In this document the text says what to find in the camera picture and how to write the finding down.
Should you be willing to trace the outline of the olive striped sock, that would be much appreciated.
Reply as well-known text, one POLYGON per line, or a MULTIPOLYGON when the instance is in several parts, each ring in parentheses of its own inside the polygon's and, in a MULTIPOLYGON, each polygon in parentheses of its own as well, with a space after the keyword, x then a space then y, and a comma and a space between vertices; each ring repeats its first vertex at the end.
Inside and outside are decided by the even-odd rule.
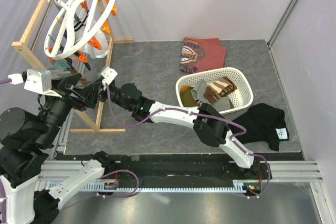
POLYGON ((184 107, 199 107, 200 104, 193 98, 191 86, 182 86, 180 89, 180 98, 184 107))
POLYGON ((223 89, 223 96, 227 96, 230 93, 234 92, 237 89, 237 87, 228 77, 224 77, 223 79, 225 80, 226 83, 226 87, 225 89, 223 89))

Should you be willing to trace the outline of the brown striped sock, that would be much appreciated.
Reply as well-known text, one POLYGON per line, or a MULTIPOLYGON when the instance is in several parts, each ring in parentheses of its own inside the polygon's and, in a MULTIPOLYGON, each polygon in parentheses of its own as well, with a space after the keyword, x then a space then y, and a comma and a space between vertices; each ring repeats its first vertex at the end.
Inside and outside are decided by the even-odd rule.
POLYGON ((223 96, 223 89, 225 89, 225 87, 226 83, 222 77, 219 80, 214 81, 207 86, 204 93, 204 97, 210 102, 210 104, 213 104, 220 98, 225 97, 223 96))
MULTIPOLYGON (((71 74, 77 74, 78 73, 76 69, 71 69, 69 71, 71 72, 71 74)), ((81 84, 88 84, 89 80, 87 80, 85 77, 81 76, 81 78, 79 79, 79 82, 81 84)))

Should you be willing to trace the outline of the grey sock black stripes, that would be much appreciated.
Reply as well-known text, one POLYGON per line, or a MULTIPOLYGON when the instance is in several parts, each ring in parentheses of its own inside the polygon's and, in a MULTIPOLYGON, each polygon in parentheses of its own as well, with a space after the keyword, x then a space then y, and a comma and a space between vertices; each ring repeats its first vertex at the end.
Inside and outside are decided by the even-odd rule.
POLYGON ((226 111, 226 110, 232 109, 233 105, 229 97, 222 97, 218 101, 214 102, 212 104, 212 107, 218 112, 220 112, 220 111, 226 111))

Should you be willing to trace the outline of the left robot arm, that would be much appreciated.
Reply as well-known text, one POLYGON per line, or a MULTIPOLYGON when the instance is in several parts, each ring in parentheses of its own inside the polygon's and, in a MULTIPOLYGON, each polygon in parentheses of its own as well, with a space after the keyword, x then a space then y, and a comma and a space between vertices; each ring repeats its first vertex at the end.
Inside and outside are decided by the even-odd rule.
POLYGON ((49 80, 55 96, 47 95, 38 115, 21 108, 1 114, 1 196, 3 223, 51 223, 64 205, 85 185, 100 177, 111 178, 115 165, 107 154, 91 160, 63 183, 35 189, 41 167, 61 126, 72 109, 94 108, 103 92, 102 79, 78 87, 80 75, 49 80))

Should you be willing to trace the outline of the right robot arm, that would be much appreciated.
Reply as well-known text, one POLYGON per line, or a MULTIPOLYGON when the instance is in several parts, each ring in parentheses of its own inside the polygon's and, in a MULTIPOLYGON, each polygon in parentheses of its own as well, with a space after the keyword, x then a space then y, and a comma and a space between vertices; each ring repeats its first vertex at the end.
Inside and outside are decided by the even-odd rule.
POLYGON ((218 147, 229 155, 245 178, 254 178, 259 173, 260 159, 237 139, 247 132, 246 128, 224 118, 209 104, 189 108, 167 105, 144 97, 132 83, 117 88, 114 81, 107 79, 102 80, 101 96, 106 99, 114 120, 113 104, 132 113, 135 124, 117 122, 124 128, 167 123, 193 129, 203 144, 218 147))

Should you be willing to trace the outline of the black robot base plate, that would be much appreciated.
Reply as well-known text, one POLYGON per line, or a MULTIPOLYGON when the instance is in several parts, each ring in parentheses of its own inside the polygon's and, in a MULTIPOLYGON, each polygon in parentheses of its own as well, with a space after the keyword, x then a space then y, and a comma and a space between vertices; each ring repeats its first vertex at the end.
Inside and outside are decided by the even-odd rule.
POLYGON ((210 188, 231 187, 234 180, 267 180, 272 175, 265 162, 256 158, 252 169, 240 168, 227 154, 159 154, 110 156, 105 171, 117 172, 122 187, 210 188))

